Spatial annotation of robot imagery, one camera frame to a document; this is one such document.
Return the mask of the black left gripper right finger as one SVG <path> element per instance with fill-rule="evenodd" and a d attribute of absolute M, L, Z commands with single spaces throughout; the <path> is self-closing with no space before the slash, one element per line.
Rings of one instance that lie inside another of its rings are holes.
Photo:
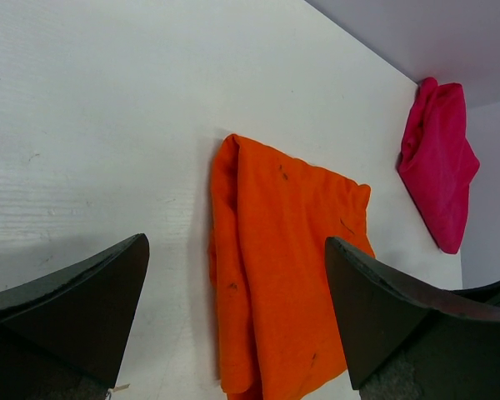
<path fill-rule="evenodd" d="M 500 307 L 400 272 L 338 237 L 327 281 L 363 399 L 500 399 Z"/>

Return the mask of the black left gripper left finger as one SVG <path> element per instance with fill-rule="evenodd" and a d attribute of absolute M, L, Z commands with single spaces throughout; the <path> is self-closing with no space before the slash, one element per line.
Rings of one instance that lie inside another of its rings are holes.
<path fill-rule="evenodd" d="M 133 235 L 0 292 L 0 399 L 109 399 L 148 270 Z"/>

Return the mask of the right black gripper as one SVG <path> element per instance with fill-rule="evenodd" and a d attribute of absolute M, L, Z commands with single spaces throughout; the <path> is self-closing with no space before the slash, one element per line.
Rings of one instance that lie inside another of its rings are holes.
<path fill-rule="evenodd" d="M 453 294 L 500 308 L 500 281 L 482 287 L 452 290 Z"/>

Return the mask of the orange t-shirt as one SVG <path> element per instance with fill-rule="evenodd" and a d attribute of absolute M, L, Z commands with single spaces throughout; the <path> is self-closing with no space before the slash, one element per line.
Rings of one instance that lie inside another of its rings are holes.
<path fill-rule="evenodd" d="M 327 238 L 365 253 L 371 189 L 232 134 L 211 167 L 209 275 L 230 399 L 299 399 L 347 366 L 324 262 Z"/>

